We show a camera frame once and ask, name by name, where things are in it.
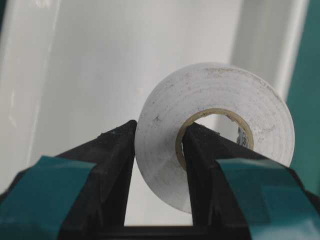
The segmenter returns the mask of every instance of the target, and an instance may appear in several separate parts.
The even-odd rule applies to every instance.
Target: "cardboard core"
[[[183,146],[182,146],[182,139],[185,135],[186,132],[186,128],[188,126],[190,126],[191,124],[193,124],[196,120],[206,117],[208,115],[211,114],[218,114],[218,115],[225,115],[227,116],[231,121],[236,122],[239,126],[239,137],[238,137],[238,143],[239,143],[239,139],[240,137],[245,139],[245,147],[253,150],[254,149],[254,137],[252,135],[252,131],[249,127],[249,125],[247,124],[247,122],[240,117],[238,114],[223,109],[223,108],[209,108],[206,110],[202,110],[199,111],[195,114],[193,114],[192,116],[190,116],[180,127],[180,130],[176,136],[176,140],[175,140],[175,153],[176,153],[176,157],[180,163],[180,165],[182,166],[182,168],[184,170],[186,170],[186,161],[185,161],[185,156],[183,153]]]

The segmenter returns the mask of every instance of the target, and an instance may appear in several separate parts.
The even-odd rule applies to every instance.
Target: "teal wall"
[[[287,104],[295,128],[291,167],[320,195],[320,0],[310,0]]]

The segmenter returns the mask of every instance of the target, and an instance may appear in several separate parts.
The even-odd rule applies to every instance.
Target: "white surface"
[[[0,191],[40,155],[138,119],[169,73],[231,62],[241,9],[241,0],[9,0],[0,40]],[[126,224],[188,223],[135,166]]]
[[[238,114],[253,135],[253,150],[285,166],[294,154],[295,130],[286,103],[254,74],[225,64],[179,69],[148,96],[135,133],[135,155],[144,180],[171,206],[191,213],[187,173],[176,156],[181,126],[207,109]]]

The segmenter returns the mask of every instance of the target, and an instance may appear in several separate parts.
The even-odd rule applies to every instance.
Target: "roll of tape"
[[[290,165],[294,152],[290,112],[264,80],[218,63],[198,63],[175,71],[156,86],[143,106],[135,155],[152,191],[188,213],[191,206],[181,140],[188,125],[209,114],[236,121],[249,148],[285,166]]]

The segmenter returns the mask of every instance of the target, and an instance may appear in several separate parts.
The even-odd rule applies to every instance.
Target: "dirty tape surface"
[[[253,150],[289,166],[295,132],[286,103],[258,76],[226,64],[198,63],[161,81],[147,98],[135,134],[141,174],[167,204],[191,212],[187,173],[177,159],[176,139],[185,121],[207,109],[240,116]]]

